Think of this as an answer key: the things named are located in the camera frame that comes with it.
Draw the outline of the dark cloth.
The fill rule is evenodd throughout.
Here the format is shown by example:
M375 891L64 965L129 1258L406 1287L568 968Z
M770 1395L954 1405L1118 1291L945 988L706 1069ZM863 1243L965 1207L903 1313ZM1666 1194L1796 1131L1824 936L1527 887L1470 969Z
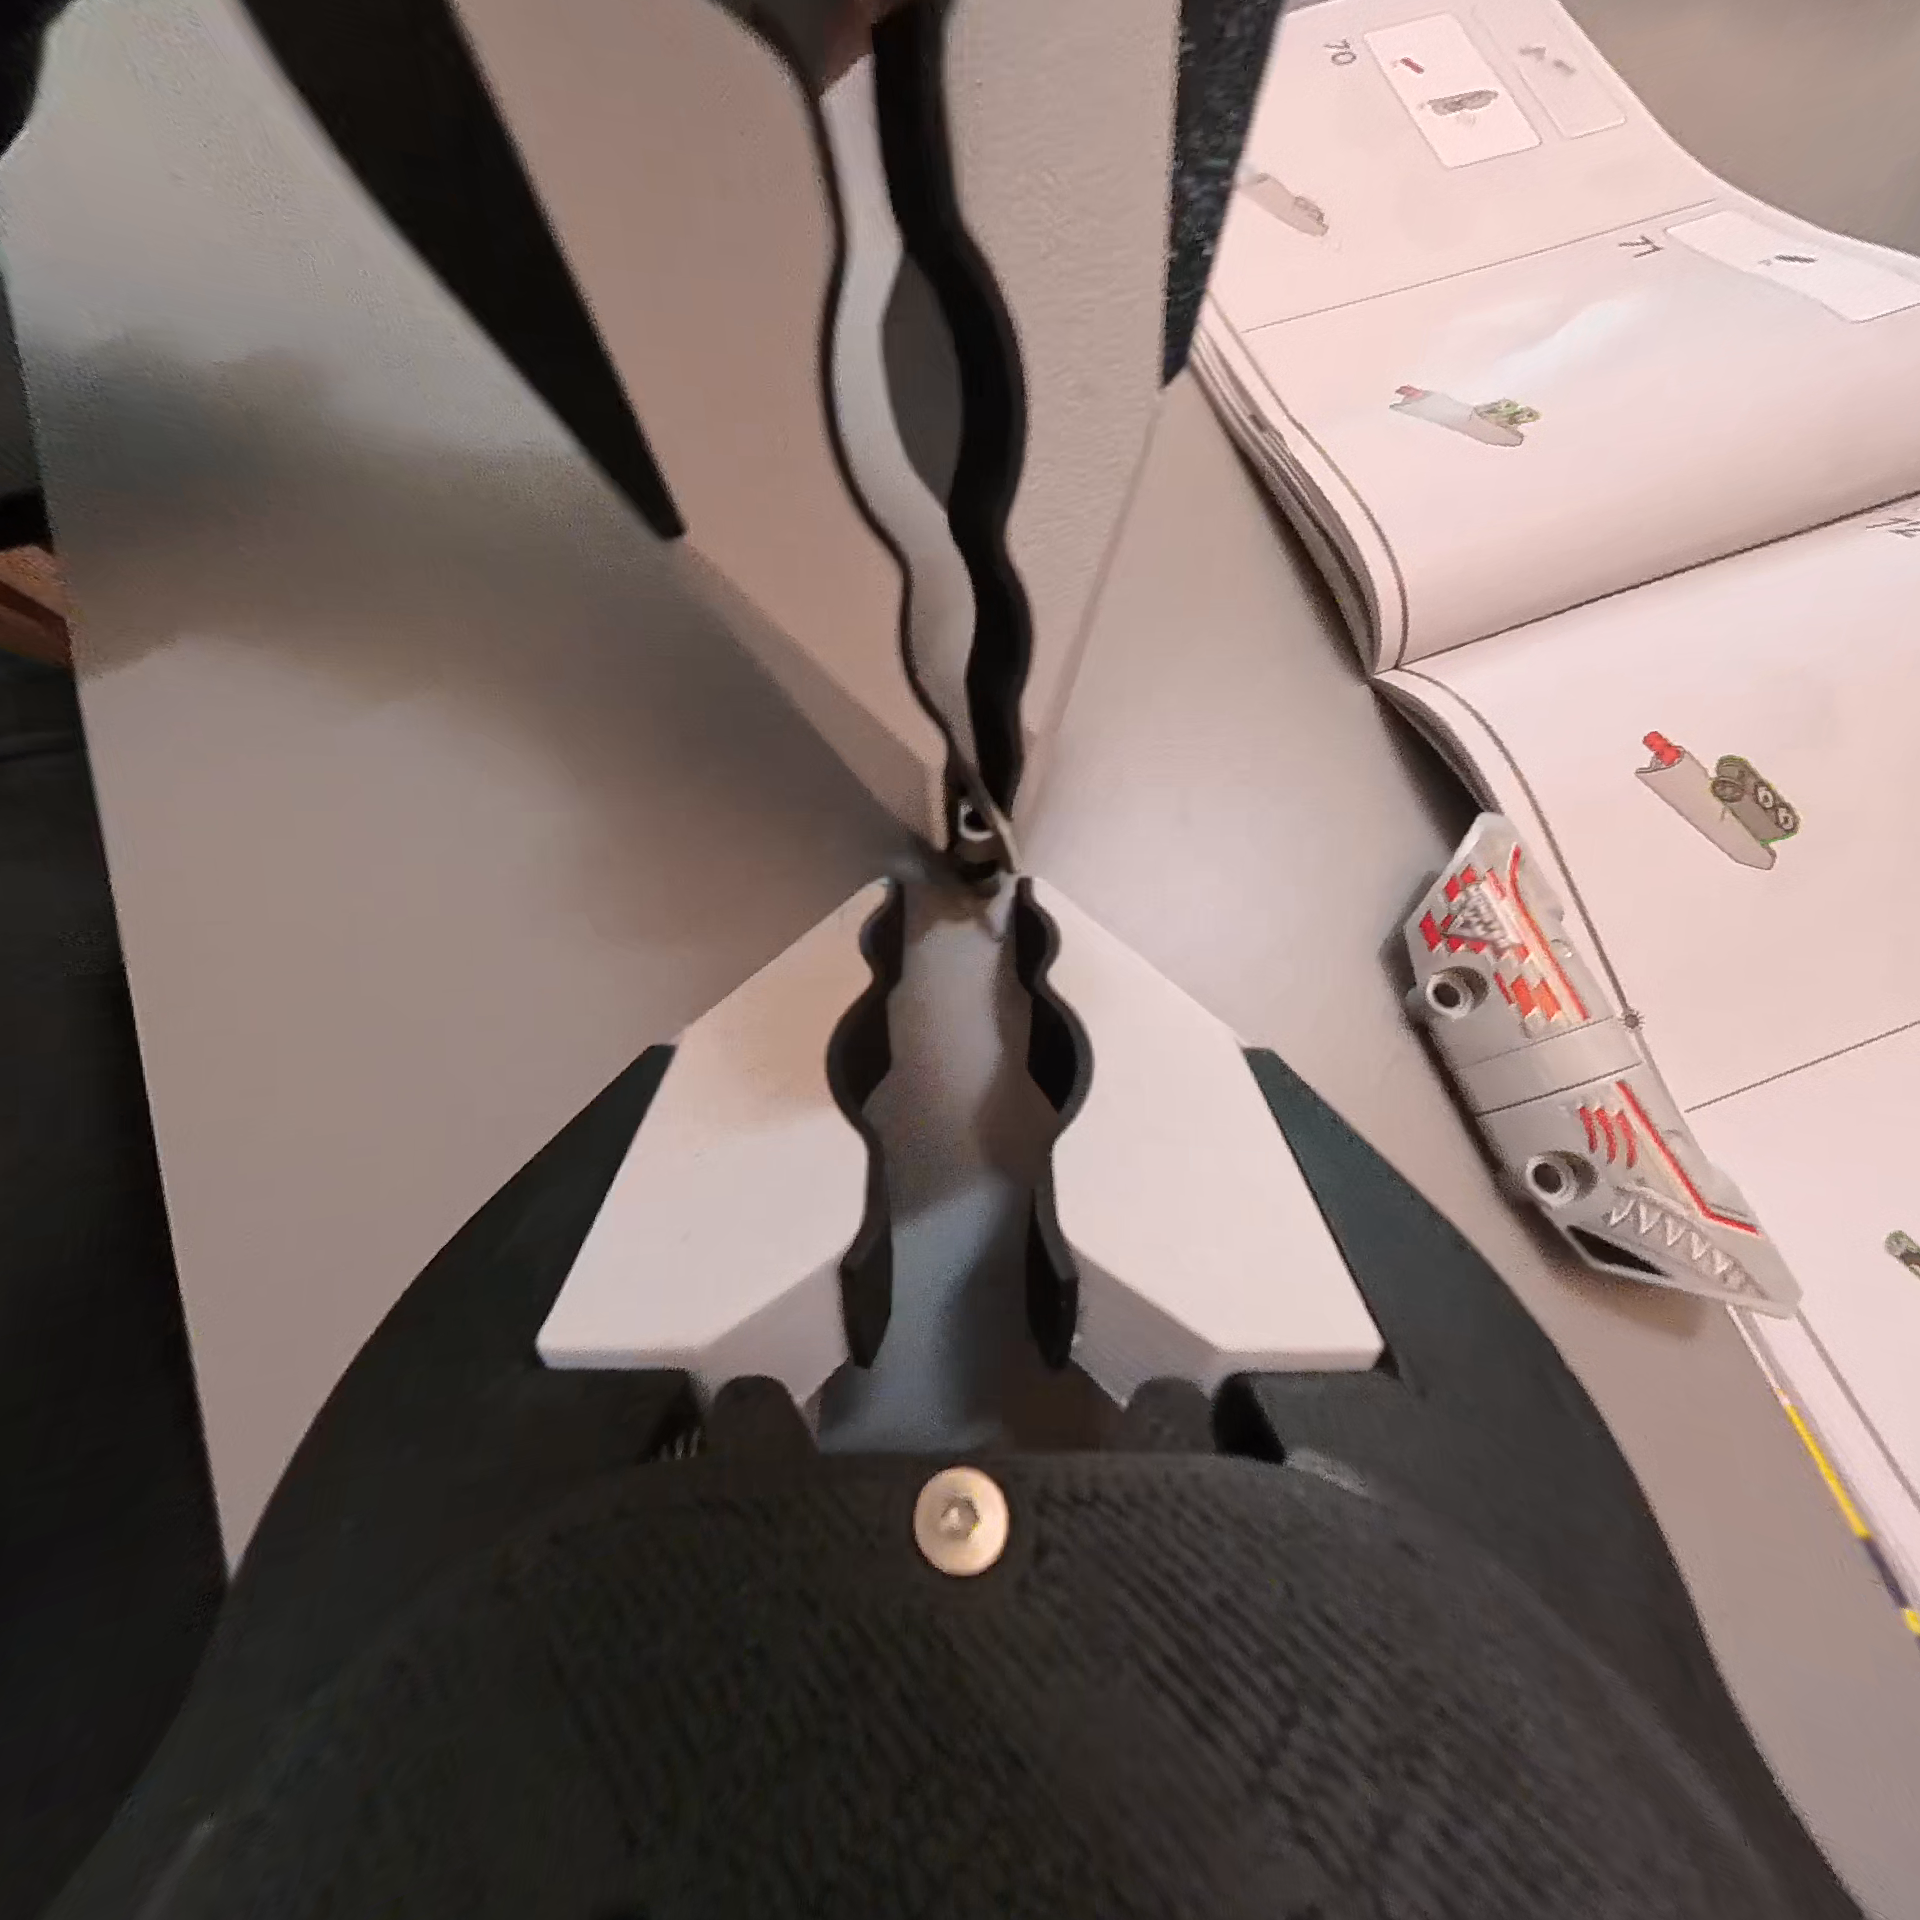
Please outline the dark cloth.
M178 1713L225 1567L69 672L2 668L2 1915Z

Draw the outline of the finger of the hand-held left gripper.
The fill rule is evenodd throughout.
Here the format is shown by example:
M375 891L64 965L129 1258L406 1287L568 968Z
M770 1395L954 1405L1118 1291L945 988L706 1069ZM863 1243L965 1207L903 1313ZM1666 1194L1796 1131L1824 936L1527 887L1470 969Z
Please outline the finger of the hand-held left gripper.
M1159 411L1180 8L886 5L880 162L918 314L888 376L958 565L942 712L1037 813Z
M940 825L903 567L832 432L820 51L773 5L455 15L665 481L680 569L880 805Z

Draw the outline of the small grey brick red pin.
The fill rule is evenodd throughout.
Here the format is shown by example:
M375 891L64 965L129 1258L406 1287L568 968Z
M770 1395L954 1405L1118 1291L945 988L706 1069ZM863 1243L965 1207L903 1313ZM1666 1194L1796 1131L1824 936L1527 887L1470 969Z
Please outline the small grey brick red pin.
M1024 861L1008 819L960 764L945 772L943 857L970 922L1000 943L1014 914Z

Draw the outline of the open instruction booklet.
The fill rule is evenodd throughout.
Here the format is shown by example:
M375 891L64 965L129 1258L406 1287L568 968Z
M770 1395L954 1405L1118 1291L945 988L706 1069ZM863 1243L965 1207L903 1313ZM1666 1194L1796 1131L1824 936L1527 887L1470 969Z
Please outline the open instruction booklet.
M1914 1633L1914 258L1561 5L1284 8L1190 368L1801 1287L1728 1307Z

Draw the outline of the grey toy panel red stickers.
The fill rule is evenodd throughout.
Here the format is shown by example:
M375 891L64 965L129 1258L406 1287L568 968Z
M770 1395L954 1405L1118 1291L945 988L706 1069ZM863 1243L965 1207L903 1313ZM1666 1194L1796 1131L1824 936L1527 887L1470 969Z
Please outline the grey toy panel red stickers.
M1406 1007L1503 1186L1588 1269L1793 1316L1801 1287L1568 937L1512 823L1480 812L1404 927Z

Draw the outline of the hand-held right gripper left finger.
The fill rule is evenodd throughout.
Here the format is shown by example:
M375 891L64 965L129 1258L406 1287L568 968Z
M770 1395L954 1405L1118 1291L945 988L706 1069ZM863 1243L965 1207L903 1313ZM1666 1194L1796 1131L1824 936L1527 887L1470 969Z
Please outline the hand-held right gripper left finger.
M670 1047L536 1335L552 1371L746 1377L813 1403L872 1367L893 1212L869 1107L893 1065L897 880L854 891Z

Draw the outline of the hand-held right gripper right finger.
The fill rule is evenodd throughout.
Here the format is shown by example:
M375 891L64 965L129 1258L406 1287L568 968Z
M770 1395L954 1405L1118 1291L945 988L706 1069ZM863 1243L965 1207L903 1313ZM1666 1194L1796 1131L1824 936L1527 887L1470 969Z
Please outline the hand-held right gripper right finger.
M1024 1245L1052 1369L1154 1380L1361 1373L1385 1339L1248 1049L1058 887L1014 890L1025 1073L1058 1129Z

